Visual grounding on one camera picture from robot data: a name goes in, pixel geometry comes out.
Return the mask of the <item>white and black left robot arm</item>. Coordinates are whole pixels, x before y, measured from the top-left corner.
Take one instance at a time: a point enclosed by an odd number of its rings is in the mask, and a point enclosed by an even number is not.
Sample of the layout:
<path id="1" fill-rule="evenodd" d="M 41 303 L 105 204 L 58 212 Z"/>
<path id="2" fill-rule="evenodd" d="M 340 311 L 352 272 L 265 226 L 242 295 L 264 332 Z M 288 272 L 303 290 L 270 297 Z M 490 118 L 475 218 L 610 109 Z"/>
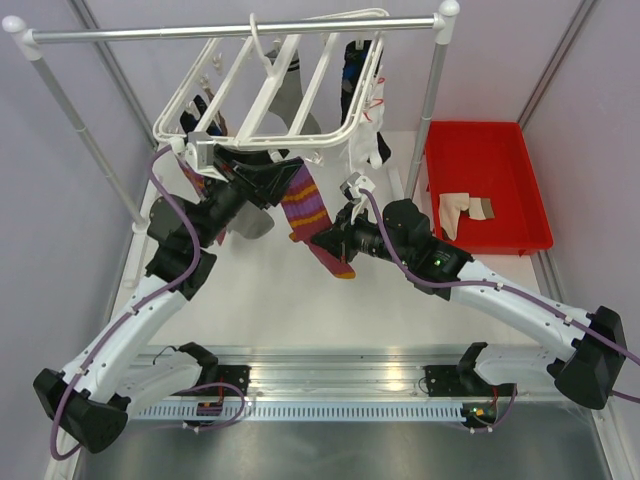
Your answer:
<path id="1" fill-rule="evenodd" d="M 209 196 L 192 203 L 170 194 L 156 175 L 160 196 L 147 229 L 158 247 L 130 300 L 96 338 L 61 370 L 43 369 L 33 387 L 52 420 L 50 453 L 58 460 L 58 433 L 79 448 L 100 453 L 139 412 L 174 394 L 207 395 L 224 388 L 219 360 L 195 342 L 137 374 L 132 361 L 156 332 L 206 283 L 217 257 L 208 253 L 216 238 L 246 205 L 264 212 L 284 198 L 304 162 L 272 161 L 266 151 L 239 152 L 216 146 L 210 156 L 222 173 Z"/>

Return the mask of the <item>brown and beige back sock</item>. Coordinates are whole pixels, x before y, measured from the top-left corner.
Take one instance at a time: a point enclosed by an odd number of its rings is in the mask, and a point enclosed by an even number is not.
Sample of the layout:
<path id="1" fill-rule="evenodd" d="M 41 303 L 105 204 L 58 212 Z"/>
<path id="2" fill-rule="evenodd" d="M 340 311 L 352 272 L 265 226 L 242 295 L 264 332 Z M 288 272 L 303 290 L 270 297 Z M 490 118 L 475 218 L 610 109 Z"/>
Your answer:
<path id="1" fill-rule="evenodd" d="M 204 89 L 205 94 L 207 95 L 209 102 L 212 102 L 213 99 L 215 98 L 215 94 L 213 93 L 213 91 L 207 87 Z M 217 112 L 214 115 L 214 119 L 211 122 L 208 130 L 207 130 L 209 135 L 212 136 L 227 136 L 229 133 L 227 124 L 226 124 L 226 119 L 224 118 L 224 116 L 220 113 Z"/>

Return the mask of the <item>black and blue patterned sock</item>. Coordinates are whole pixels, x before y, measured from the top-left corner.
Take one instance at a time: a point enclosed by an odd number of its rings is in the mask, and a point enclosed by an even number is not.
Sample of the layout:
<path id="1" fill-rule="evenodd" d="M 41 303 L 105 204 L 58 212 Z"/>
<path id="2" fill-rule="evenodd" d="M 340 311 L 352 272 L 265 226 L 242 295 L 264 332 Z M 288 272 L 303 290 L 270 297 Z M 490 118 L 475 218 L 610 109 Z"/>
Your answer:
<path id="1" fill-rule="evenodd" d="M 356 41 L 346 45 L 341 79 L 341 122 L 346 119 L 370 45 L 371 40 L 364 40 L 361 48 L 357 47 Z"/>

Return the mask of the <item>purple striped sock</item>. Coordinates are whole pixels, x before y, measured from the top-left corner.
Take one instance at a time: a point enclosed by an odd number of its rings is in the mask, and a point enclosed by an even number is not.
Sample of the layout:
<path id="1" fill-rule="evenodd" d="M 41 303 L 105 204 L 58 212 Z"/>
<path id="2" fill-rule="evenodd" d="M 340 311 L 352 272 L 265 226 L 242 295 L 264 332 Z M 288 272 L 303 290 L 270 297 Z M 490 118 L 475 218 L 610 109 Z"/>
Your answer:
<path id="1" fill-rule="evenodd" d="M 316 259 L 336 278 L 351 280 L 355 271 L 329 252 L 314 245 L 312 237 L 332 226 L 320 191 L 308 168 L 303 165 L 280 202 L 291 228 L 289 238 L 303 243 Z"/>
<path id="2" fill-rule="evenodd" d="M 177 155 L 176 161 L 198 197 L 198 203 L 185 207 L 184 211 L 193 225 L 203 224 L 204 220 L 197 221 L 196 216 L 204 217 L 205 208 L 211 209 L 220 203 L 219 195 L 225 183 L 196 173 L 182 155 Z"/>

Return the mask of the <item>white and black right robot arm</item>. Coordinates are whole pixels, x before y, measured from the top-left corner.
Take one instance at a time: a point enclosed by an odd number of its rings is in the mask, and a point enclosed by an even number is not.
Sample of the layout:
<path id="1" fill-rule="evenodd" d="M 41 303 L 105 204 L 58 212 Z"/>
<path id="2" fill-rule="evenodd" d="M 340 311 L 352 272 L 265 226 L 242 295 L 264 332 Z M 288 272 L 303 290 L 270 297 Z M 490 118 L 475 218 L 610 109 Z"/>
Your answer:
<path id="1" fill-rule="evenodd" d="M 614 394 L 627 349 L 620 315 L 555 302 L 500 276 L 468 252 L 433 236 L 429 218 L 410 200 L 358 215 L 347 204 L 311 238 L 343 263 L 366 254 L 395 263 L 427 295 L 483 312 L 538 344 L 532 354 L 476 342 L 457 365 L 459 388 L 478 395 L 526 376 L 552 383 L 574 403 L 601 410 Z"/>

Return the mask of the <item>black sock back left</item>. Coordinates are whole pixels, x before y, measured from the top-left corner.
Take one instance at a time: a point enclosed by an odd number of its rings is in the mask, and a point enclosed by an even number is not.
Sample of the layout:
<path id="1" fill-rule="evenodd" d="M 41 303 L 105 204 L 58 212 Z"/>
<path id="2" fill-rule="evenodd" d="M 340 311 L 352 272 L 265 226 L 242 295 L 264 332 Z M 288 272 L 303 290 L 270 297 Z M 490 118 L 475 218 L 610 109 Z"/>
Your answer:
<path id="1" fill-rule="evenodd" d="M 201 95 L 196 95 L 186 104 L 185 109 L 179 118 L 180 125 L 185 134 L 189 134 L 196 129 L 201 117 L 206 112 L 206 109 L 207 103 Z"/>

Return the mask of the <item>silver and white clothes rack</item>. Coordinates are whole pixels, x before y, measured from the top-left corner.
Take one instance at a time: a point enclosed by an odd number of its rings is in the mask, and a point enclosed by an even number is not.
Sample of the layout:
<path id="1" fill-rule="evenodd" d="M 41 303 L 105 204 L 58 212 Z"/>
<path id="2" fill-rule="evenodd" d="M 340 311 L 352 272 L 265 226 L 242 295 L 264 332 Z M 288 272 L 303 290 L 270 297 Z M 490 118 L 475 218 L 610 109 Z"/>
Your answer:
<path id="1" fill-rule="evenodd" d="M 437 89 L 443 68 L 446 48 L 451 42 L 454 25 L 460 5 L 456 1 L 444 1 L 437 12 L 424 17 L 392 17 L 387 20 L 378 20 L 373 25 L 382 29 L 384 36 L 387 31 L 421 30 L 435 31 L 434 57 L 431 63 L 430 76 L 423 105 L 422 117 L 419 124 L 418 139 L 424 141 L 430 128 L 431 115 L 433 113 Z M 309 31 L 303 25 L 307 19 L 299 21 L 284 21 L 280 23 L 259 23 L 260 42 L 263 51 L 267 54 L 274 49 L 274 44 L 280 42 L 290 34 L 323 34 L 319 31 Z M 112 188 L 116 191 L 120 200 L 129 209 L 133 218 L 133 239 L 129 250 L 131 258 L 142 257 L 146 249 L 145 235 L 150 224 L 150 201 L 145 199 L 140 208 L 135 207 L 131 198 L 125 193 L 122 185 L 116 179 L 111 165 L 106 160 L 102 150 L 98 147 L 88 127 L 81 119 L 79 113 L 62 89 L 57 78 L 46 63 L 41 48 L 45 44 L 69 44 L 69 43 L 109 43 L 119 41 L 137 40 L 173 40 L 204 38 L 206 41 L 214 36 L 222 34 L 224 38 L 246 38 L 250 33 L 249 22 L 240 25 L 211 25 L 211 26 L 184 26 L 184 27 L 158 27 L 146 29 L 125 30 L 100 30 L 89 29 L 81 31 L 37 31 L 29 28 L 23 19 L 15 15 L 9 15 L 2 21 L 3 30 L 8 33 L 22 52 L 24 57 L 33 65 L 50 93 L 67 116 L 76 133 L 85 144 L 85 147 L 94 158 L 98 166 L 103 170 Z M 366 33 L 373 38 L 372 31 L 342 31 Z M 174 152 L 179 150 L 178 138 L 171 143 L 164 143 Z"/>

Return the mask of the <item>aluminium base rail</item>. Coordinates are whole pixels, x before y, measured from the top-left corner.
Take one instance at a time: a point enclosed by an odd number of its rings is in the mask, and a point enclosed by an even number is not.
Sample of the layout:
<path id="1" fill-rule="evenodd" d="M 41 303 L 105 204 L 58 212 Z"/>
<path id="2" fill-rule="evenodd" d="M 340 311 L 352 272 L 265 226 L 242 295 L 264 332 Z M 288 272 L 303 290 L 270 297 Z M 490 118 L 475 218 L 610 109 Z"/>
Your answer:
<path id="1" fill-rule="evenodd" d="M 556 395 L 542 347 L 476 344 L 469 353 L 437 348 L 256 349 L 207 348 L 194 342 L 161 352 L 145 347 L 118 358 L 81 352 L 64 367 L 77 391 L 106 387 L 109 394 L 215 397 L 253 402 L 404 401 L 429 398 L 506 398 L 518 385 Z"/>

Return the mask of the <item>grey sock with black stripes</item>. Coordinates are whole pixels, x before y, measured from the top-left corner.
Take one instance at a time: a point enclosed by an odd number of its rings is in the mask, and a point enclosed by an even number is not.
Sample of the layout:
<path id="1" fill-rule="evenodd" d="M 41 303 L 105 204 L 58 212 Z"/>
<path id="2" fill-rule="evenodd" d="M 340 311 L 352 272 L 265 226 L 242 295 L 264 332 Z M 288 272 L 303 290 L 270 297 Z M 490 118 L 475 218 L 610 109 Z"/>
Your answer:
<path id="1" fill-rule="evenodd" d="M 245 203 L 227 225 L 228 232 L 235 232 L 247 240 L 257 240 L 269 233 L 275 226 L 268 212 L 251 202 Z"/>

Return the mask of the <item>grey sock back row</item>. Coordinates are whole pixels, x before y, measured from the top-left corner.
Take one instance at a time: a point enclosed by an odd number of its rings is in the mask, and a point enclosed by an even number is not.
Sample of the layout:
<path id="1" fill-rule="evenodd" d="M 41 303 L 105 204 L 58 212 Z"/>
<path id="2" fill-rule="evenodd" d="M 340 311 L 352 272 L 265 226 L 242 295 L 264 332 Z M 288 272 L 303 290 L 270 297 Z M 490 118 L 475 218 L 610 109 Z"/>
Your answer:
<path id="1" fill-rule="evenodd" d="M 279 55 L 279 50 L 272 49 L 266 56 L 273 64 Z M 300 75 L 300 60 L 298 52 L 294 56 L 287 69 L 282 84 L 274 96 L 268 111 L 278 116 L 290 129 L 296 117 L 303 99 L 302 83 Z M 309 113 L 301 128 L 303 135 L 317 135 L 321 133 L 320 126 L 315 117 Z"/>

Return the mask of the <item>red plastic bin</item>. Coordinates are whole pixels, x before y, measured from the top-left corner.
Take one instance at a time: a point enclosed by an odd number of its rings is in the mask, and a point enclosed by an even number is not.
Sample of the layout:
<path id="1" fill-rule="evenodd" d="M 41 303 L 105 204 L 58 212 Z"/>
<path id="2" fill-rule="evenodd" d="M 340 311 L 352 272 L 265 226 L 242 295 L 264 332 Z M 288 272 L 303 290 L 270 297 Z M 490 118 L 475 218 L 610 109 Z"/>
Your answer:
<path id="1" fill-rule="evenodd" d="M 446 194 L 488 199 L 492 219 L 463 214 L 453 244 L 472 254 L 533 255 L 553 236 L 520 126 L 514 122 L 434 121 L 425 145 L 434 233 Z"/>

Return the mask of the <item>white plastic clip hanger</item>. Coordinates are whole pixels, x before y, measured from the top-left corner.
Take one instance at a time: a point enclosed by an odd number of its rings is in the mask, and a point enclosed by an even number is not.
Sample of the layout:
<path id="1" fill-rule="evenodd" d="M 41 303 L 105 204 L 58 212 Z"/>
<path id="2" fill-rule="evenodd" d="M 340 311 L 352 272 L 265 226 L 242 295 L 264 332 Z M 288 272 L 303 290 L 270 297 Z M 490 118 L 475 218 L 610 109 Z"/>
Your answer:
<path id="1" fill-rule="evenodd" d="M 186 104 L 192 100 L 189 95 L 195 91 L 197 85 L 203 91 L 209 87 L 215 94 L 215 98 L 207 104 L 206 112 L 194 130 L 197 132 L 206 131 L 213 121 L 214 115 L 219 112 L 231 92 L 231 88 L 239 83 L 243 66 L 251 55 L 255 55 L 264 67 L 265 80 L 239 130 L 227 136 L 215 137 L 213 139 L 215 143 L 248 150 L 280 148 L 318 150 L 334 147 L 345 142 L 348 143 L 357 128 L 365 102 L 371 94 L 373 81 L 376 77 L 381 76 L 379 62 L 384 48 L 384 36 L 382 29 L 375 27 L 373 24 L 378 20 L 387 20 L 388 18 L 389 13 L 386 10 L 369 8 L 305 20 L 303 25 L 307 30 L 319 31 L 323 34 L 324 49 L 308 87 L 306 89 L 302 88 L 303 99 L 291 128 L 282 135 L 260 136 L 256 131 L 266 113 L 269 112 L 269 106 L 282 84 L 294 53 L 298 52 L 301 36 L 299 34 L 290 34 L 285 36 L 282 41 L 275 43 L 274 49 L 279 50 L 280 53 L 272 64 L 263 51 L 260 42 L 259 29 L 261 26 L 256 23 L 255 17 L 251 16 L 249 22 L 250 33 L 247 34 L 244 44 L 230 68 L 226 71 L 226 75 L 217 90 L 213 91 L 210 88 L 205 67 L 213 62 L 217 46 L 224 37 L 222 34 L 209 39 L 196 57 L 185 78 L 155 121 L 153 125 L 154 138 L 159 142 L 171 143 L 180 136 L 179 133 L 170 128 L 170 121 L 183 112 Z M 372 31 L 374 33 L 346 119 L 341 122 L 341 126 L 335 131 L 317 135 L 303 135 L 300 133 L 301 128 L 311 112 L 311 107 L 325 77 L 334 48 L 342 31 Z"/>

